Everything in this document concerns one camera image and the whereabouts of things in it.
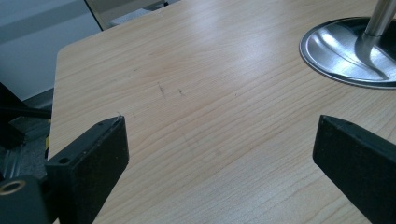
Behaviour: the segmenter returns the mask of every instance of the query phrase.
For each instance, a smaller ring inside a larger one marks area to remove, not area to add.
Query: round metal base
[[[326,77],[355,86],[396,89],[396,20],[379,37],[364,33],[370,18],[323,23],[309,31],[300,53]]]

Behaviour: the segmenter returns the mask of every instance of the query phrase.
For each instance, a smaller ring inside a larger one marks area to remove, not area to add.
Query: gray wall
[[[83,0],[0,0],[0,82],[21,100],[52,89],[58,51],[99,32]]]

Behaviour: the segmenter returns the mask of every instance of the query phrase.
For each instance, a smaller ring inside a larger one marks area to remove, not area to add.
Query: chrome pole
[[[396,0],[379,0],[364,33],[381,36],[388,29],[396,12]]]

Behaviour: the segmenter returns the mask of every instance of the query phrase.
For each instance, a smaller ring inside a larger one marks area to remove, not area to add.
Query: pen mark
[[[178,93],[180,93],[181,96],[186,96],[181,89],[178,89]]]
[[[163,91],[163,87],[160,85],[160,82],[157,82],[158,87],[160,88],[161,93],[163,94],[163,97],[165,97],[165,92]]]

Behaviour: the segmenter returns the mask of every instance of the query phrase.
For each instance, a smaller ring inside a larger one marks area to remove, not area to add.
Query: light-colored tabletop
[[[396,142],[396,91],[309,68],[298,46],[372,0],[182,0],[61,50],[50,154],[126,118],[130,163],[96,223],[365,223],[314,164],[319,115]]]

